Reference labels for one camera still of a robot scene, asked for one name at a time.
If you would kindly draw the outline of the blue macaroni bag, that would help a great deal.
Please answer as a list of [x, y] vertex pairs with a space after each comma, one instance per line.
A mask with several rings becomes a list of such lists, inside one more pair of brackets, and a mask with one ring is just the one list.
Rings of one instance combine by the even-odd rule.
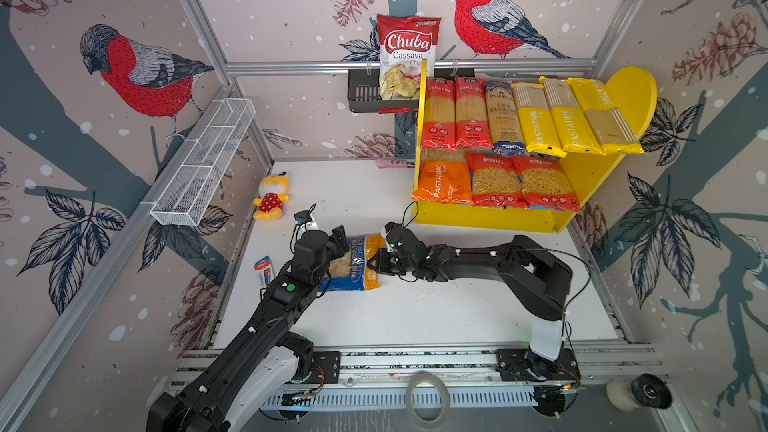
[[350, 250], [331, 262], [330, 278], [325, 278], [320, 291], [370, 291], [380, 287], [378, 274], [368, 267], [380, 249], [384, 238], [379, 234], [347, 237]]

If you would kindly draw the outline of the orange Pastatime macaroni bag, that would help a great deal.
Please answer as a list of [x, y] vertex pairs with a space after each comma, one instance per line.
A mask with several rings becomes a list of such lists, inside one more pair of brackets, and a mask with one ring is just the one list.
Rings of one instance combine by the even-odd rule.
[[471, 175], [464, 150], [422, 149], [412, 199], [472, 205]]

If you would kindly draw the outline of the red macaroni bag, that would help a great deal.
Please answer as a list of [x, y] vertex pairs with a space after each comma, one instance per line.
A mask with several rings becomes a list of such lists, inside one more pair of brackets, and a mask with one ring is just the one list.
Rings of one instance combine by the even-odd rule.
[[466, 155], [475, 207], [528, 209], [522, 182], [512, 161], [479, 153]]
[[524, 200], [532, 209], [581, 212], [579, 199], [557, 161], [535, 157], [512, 157], [521, 180]]

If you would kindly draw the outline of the red spaghetti bag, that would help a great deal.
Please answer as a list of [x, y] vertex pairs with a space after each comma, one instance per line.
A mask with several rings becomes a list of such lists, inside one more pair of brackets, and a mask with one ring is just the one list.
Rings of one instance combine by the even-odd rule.
[[462, 149], [492, 149], [485, 101], [485, 82], [475, 77], [457, 77], [456, 146]]
[[421, 145], [427, 149], [456, 149], [455, 83], [427, 79]]

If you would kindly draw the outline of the dark blue spaghetti bag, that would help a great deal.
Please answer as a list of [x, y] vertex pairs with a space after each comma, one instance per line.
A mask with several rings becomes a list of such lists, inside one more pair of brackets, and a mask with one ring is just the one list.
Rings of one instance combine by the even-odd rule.
[[495, 152], [504, 157], [527, 155], [512, 84], [499, 80], [487, 80], [485, 101], [490, 137]]

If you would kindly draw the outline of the yellow Pastatime spaghetti bag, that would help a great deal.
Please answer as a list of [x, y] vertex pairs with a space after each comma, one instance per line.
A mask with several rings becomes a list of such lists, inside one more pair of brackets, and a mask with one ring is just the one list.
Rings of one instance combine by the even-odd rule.
[[566, 83], [605, 155], [645, 153], [604, 83], [585, 78], [568, 78]]
[[513, 98], [517, 107], [528, 153], [562, 158], [566, 156], [541, 84], [515, 83]]
[[603, 155], [587, 118], [565, 80], [540, 77], [555, 129], [566, 154]]

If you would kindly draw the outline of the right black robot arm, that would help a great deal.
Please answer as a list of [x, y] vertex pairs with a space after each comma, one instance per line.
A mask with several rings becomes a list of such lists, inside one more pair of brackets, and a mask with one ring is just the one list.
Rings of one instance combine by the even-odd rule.
[[373, 271], [400, 277], [410, 274], [427, 282], [502, 282], [532, 315], [530, 353], [542, 361], [560, 358], [573, 271], [553, 252], [525, 235], [491, 247], [427, 245], [404, 225], [392, 222], [385, 226], [383, 237], [385, 246], [367, 261]]

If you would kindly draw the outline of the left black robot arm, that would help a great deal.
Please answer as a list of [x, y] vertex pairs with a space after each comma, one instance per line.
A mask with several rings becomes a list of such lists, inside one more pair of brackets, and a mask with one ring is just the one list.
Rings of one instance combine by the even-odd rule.
[[305, 232], [230, 344], [177, 395], [151, 405], [148, 431], [240, 431], [279, 387], [311, 374], [313, 343], [291, 327], [324, 290], [350, 246], [343, 226]]

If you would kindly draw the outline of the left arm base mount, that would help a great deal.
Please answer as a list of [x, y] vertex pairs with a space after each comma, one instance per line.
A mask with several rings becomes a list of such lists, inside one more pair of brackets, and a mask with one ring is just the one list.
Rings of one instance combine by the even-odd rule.
[[294, 384], [337, 384], [341, 371], [339, 351], [317, 351], [314, 344], [303, 336], [289, 333], [278, 343], [291, 351], [297, 359], [296, 371], [290, 379]]

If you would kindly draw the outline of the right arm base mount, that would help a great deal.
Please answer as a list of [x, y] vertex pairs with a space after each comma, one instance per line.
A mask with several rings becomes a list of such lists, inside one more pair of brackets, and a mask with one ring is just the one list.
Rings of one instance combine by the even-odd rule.
[[581, 373], [574, 351], [563, 347], [556, 359], [548, 360], [529, 348], [497, 349], [496, 371], [505, 382], [580, 382]]

